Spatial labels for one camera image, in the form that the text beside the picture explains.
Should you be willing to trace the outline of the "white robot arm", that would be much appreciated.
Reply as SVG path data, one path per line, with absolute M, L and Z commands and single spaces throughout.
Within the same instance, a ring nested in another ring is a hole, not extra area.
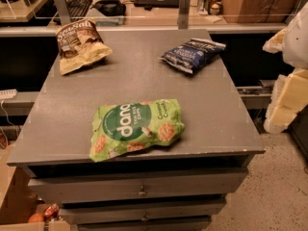
M 283 62 L 294 68 L 288 76 L 279 75 L 274 83 L 264 128 L 281 133 L 308 105 L 308 3 L 288 26 L 263 46 L 269 53 L 282 53 Z

